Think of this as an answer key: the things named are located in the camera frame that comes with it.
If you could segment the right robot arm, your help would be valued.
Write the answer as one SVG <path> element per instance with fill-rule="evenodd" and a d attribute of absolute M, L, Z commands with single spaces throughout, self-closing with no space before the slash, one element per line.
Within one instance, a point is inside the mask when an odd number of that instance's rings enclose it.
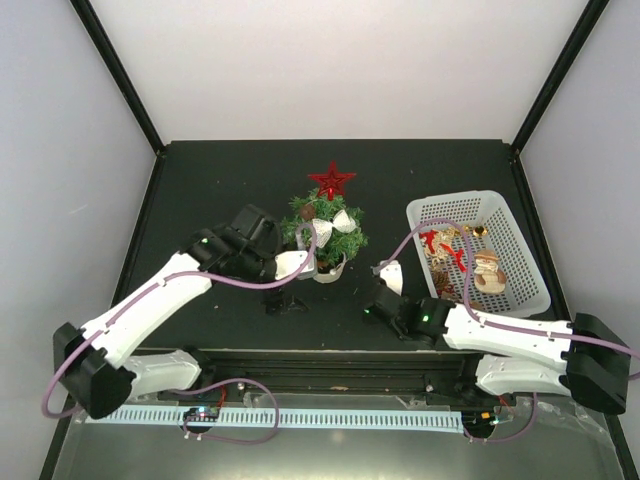
<path fill-rule="evenodd" d="M 384 282 L 375 286 L 364 312 L 402 340 L 481 353 L 476 368 L 454 379 L 457 396 L 467 403 L 487 394 L 543 393 L 569 396 L 608 415 L 626 411 L 632 351 L 593 315 L 579 313 L 572 321 L 518 319 L 450 300 L 412 301 Z"/>

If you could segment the small green christmas tree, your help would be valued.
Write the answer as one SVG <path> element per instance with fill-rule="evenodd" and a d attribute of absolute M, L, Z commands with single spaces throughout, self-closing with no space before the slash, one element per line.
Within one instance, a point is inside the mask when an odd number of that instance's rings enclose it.
<path fill-rule="evenodd" d="M 294 196 L 289 205 L 292 214 L 280 222 L 283 243 L 294 247 L 296 230 L 302 223 L 312 224 L 317 235 L 314 280 L 320 284 L 334 283 L 340 279 L 347 263 L 368 245 L 368 237 L 362 229 L 364 211 L 349 207 L 342 195 L 329 200 L 319 196 L 319 189 L 306 196 Z"/>

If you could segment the white plastic basket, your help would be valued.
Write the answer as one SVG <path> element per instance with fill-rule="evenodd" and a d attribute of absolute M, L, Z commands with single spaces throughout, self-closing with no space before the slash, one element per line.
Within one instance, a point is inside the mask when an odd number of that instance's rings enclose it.
<path fill-rule="evenodd" d="M 533 254 L 506 200 L 499 193 L 474 190 L 417 199 L 407 205 L 406 215 L 409 226 L 419 229 L 413 236 L 413 242 L 431 296 L 439 297 L 432 281 L 432 272 L 446 270 L 459 296 L 457 300 L 462 300 L 465 277 L 473 272 L 473 267 L 468 263 L 474 260 L 478 251 L 489 249 L 500 259 L 500 269 L 507 277 L 506 290 L 500 295 L 487 295 L 471 285 L 469 296 L 472 304 L 490 313 L 519 318 L 541 314 L 550 307 L 550 294 Z M 474 237 L 465 232 L 466 225 L 484 225 L 488 228 L 488 234 L 481 238 Z M 424 253 L 419 234 L 448 227 L 460 232 L 453 240 L 453 248 L 464 249 L 466 273 L 460 272 L 453 262 L 433 268 Z"/>

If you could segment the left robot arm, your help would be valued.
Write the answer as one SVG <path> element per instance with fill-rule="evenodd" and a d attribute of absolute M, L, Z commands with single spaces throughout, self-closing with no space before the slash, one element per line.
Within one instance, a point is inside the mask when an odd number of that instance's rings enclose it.
<path fill-rule="evenodd" d="M 80 327 L 59 327 L 53 335 L 54 374 L 42 399 L 43 415 L 58 416 L 49 408 L 58 385 L 93 419 L 150 393 L 207 397 L 215 376 L 204 368 L 200 354 L 181 349 L 161 355 L 135 352 L 178 310 L 215 285 L 276 290 L 313 275 L 314 226 L 303 223 L 297 228 L 293 251 L 262 249 L 262 242 L 278 230 L 272 217 L 247 205 L 233 222 L 195 232 L 157 273 L 107 312 Z"/>

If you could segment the silver bow ornament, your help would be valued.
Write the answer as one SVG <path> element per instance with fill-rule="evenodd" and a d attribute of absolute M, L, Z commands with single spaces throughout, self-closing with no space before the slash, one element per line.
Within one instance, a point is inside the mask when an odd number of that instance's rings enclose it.
<path fill-rule="evenodd" d="M 312 225 L 316 232 L 316 244 L 319 249 L 325 247 L 331 239 L 334 231 L 349 234 L 357 227 L 355 219 L 351 217 L 345 209 L 338 211 L 331 220 L 314 218 L 312 220 Z"/>

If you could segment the red star ornament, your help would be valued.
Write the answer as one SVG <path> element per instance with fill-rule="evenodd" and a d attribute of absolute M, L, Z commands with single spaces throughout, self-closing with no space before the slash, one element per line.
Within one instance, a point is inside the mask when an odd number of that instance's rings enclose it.
<path fill-rule="evenodd" d="M 343 196 L 345 185 L 356 176 L 355 172 L 340 171 L 335 161 L 330 162 L 326 172 L 308 174 L 308 178 L 318 186 L 316 196 L 325 197 L 328 201 L 333 201 L 336 196 Z"/>

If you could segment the string lights with battery box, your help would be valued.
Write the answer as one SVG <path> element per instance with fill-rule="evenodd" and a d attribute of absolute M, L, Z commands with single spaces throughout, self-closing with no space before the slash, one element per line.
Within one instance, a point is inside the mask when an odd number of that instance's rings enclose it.
<path fill-rule="evenodd" d="M 322 260 L 317 262 L 318 276 L 336 276 L 342 273 L 344 265 L 347 263 L 348 257 L 346 254 L 342 254 L 339 260 L 328 261 Z"/>

